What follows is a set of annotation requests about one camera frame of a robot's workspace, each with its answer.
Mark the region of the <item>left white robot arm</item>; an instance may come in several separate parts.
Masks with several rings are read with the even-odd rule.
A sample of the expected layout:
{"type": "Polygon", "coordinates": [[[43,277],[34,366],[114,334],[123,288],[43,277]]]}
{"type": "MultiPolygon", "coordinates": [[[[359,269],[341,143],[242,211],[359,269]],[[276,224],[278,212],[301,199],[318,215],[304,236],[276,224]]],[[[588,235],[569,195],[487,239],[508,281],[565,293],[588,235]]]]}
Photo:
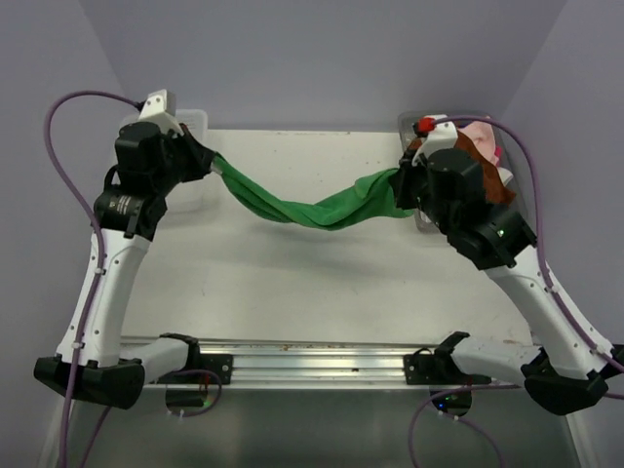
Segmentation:
{"type": "Polygon", "coordinates": [[[117,163],[94,203],[87,276],[69,327],[52,357],[41,357],[35,378],[62,396],[127,410],[144,385],[172,374],[196,380],[203,360],[196,338],[163,333],[133,352],[121,349],[121,329],[140,265],[167,211],[167,196],[210,172],[215,153],[186,125],[162,131],[150,122],[123,127],[117,163]]]}

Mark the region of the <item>green towel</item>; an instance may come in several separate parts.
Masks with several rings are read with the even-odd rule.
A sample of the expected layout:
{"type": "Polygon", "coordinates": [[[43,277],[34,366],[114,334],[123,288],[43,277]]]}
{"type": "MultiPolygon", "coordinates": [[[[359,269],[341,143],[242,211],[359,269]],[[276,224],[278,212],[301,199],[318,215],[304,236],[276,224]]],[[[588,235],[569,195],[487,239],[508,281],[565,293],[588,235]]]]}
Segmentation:
{"type": "Polygon", "coordinates": [[[324,231],[342,230],[368,219],[413,216],[395,206],[390,178],[397,171],[383,170],[356,179],[349,187],[314,204],[284,200],[263,188],[228,163],[221,155],[212,162],[229,193],[254,215],[277,223],[292,223],[324,231]]]}

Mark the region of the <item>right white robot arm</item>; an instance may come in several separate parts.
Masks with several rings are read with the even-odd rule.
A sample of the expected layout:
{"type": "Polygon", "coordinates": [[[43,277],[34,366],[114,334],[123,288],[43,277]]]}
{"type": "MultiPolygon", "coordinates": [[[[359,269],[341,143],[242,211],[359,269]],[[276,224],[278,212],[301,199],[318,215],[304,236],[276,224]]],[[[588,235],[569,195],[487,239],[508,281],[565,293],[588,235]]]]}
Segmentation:
{"type": "Polygon", "coordinates": [[[523,387],[545,410],[567,415],[594,406],[618,375],[623,348],[601,336],[553,277],[541,271],[537,237],[506,196],[489,198],[482,165],[451,148],[404,153],[390,179],[395,201],[415,208],[448,243],[511,299],[537,337],[505,344],[456,331],[414,366],[443,383],[497,379],[523,387]]]}

